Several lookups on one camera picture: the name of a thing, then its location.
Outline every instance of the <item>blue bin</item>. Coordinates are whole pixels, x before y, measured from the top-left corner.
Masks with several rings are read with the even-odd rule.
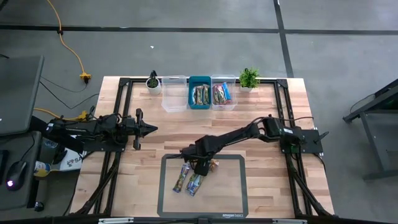
[[[206,109],[210,109],[211,106],[211,99],[212,99],[212,95],[211,95],[211,78],[207,77],[207,76],[192,76],[189,78],[188,80],[189,82],[189,86],[188,86],[188,104],[189,107],[191,107],[191,109],[193,110],[206,110]],[[209,105],[195,105],[193,104],[193,100],[192,100],[192,90],[193,87],[195,86],[199,86],[199,85],[203,85],[206,84],[209,86]]]

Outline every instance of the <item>plastic bin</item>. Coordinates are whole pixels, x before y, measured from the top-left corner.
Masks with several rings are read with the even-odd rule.
[[[209,87],[208,94],[209,94],[209,104],[208,105],[195,105],[193,104],[192,99],[192,91],[193,87],[198,85],[206,84],[211,87],[211,78],[207,76],[192,76],[189,78],[189,88],[188,88],[188,104],[189,107],[193,110],[206,110],[210,109],[211,106],[211,88]]]
[[[236,76],[234,75],[212,75],[211,76],[211,89],[213,89],[214,85],[221,85],[223,83],[226,83],[228,86],[229,90],[229,95],[231,96],[231,104],[228,105],[215,105],[214,100],[213,100],[213,95],[212,95],[212,108],[213,110],[225,110],[225,111],[231,111],[234,109],[236,104],[238,103],[236,100],[236,90],[235,90],[235,82],[236,82]]]
[[[183,75],[162,78],[162,106],[168,112],[181,112],[187,109],[187,78]]]

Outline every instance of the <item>potted plant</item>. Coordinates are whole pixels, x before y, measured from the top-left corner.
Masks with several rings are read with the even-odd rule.
[[[155,70],[150,73],[148,80],[146,81],[146,86],[151,95],[158,95],[162,91],[160,81],[156,78],[157,74]]]
[[[241,82],[241,91],[250,92],[253,88],[256,88],[260,83],[260,80],[256,79],[258,76],[258,69],[245,68],[239,76],[239,81]]]

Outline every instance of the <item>clear plastic container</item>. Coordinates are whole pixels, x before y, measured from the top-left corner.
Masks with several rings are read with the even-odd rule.
[[[234,109],[234,107],[238,103],[236,100],[236,90],[235,90],[236,76],[234,76],[234,75],[212,75],[211,76],[211,89],[213,90],[213,86],[222,85],[224,82],[227,84],[229,95],[231,96],[231,104],[215,105],[215,101],[213,99],[211,101],[213,110],[231,111]]]
[[[168,113],[187,109],[188,86],[183,75],[162,78],[162,106]]]

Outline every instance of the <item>computer mouse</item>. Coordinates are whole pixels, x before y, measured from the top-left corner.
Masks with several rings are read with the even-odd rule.
[[[26,166],[25,161],[18,161],[10,166],[6,175],[8,190],[19,190],[24,185]]]

